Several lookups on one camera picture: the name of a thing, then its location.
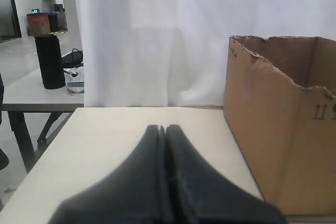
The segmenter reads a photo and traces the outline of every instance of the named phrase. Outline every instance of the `dark door frame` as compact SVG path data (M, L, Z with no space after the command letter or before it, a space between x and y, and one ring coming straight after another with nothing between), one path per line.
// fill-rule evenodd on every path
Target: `dark door frame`
M17 16L17 10L16 10L16 5L15 5L15 0L10 0L10 3L12 4L12 10L13 10L13 26L14 26L14 30L16 33L16 36L18 38L22 38L22 34L21 34L21 29L20 29L20 23L19 23L19 17Z

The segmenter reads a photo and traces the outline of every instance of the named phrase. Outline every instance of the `white backdrop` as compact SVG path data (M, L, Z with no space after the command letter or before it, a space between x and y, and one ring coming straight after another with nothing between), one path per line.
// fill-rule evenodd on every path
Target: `white backdrop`
M336 0L80 0L85 106L222 105L228 36L336 38Z

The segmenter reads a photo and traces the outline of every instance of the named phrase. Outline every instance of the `floor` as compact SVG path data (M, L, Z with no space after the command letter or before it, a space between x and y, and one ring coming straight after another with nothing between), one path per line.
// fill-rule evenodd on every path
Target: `floor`
M68 33L57 34L60 41L62 55L72 50ZM0 73L5 86L12 84L23 76L39 68L34 37L24 37L0 43ZM0 148L7 154L9 165L0 171L0 199L4 204L8 202L15 189L20 185L27 173L22 162L21 154L16 144L14 134L9 125L6 112L3 113L0 126ZM49 114L25 114L30 137L37 147L36 140L49 117ZM64 119L62 115L51 128Z

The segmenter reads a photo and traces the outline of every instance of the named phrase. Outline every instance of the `torn cardboard edge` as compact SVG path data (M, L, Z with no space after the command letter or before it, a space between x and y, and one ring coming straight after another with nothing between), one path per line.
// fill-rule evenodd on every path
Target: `torn cardboard edge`
M295 87L302 89L303 91L312 91L312 90L317 90L317 91L323 91L323 93L330 99L336 99L336 94L333 94L330 90L328 90L326 87L323 86L313 86L313 87L303 87L297 83L295 83L295 81L293 80L293 78L289 77L286 73L284 73L283 71L281 71L279 68L277 68L276 66L274 66L274 64L269 61L268 59L266 59L263 55L260 55L256 52L251 51L249 48L247 48L245 46L245 43L250 39L250 38L258 38L261 39L264 42L269 41L272 38L280 38L280 39L290 39L290 38L306 38L305 36L273 36L273 37L269 37L269 38L263 38L263 37L259 37L259 36L253 36L253 35L249 35L249 36L230 36L229 38L233 39L233 43L238 43L241 47L241 49L243 50L247 50L251 56L257 58L257 59L261 59L264 62L266 62L267 64L269 64L276 73L279 73L281 76L283 76L286 80L288 80L291 84L293 84ZM237 40L237 38L242 39L242 38L246 38L245 42L242 44L241 42L239 42Z

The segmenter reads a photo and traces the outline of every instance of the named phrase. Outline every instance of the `gray table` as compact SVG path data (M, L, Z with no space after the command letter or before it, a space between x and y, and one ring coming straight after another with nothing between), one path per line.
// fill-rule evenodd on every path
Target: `gray table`
M36 163L41 153L55 137L62 125L48 139L46 135L51 125L65 112L73 112L83 107L84 94L73 94L66 87L47 90L44 88L40 70L17 80L5 88L3 111L8 112L10 126L15 134L27 172ZM24 113L50 113L50 117L38 139L38 150L34 152L28 133Z

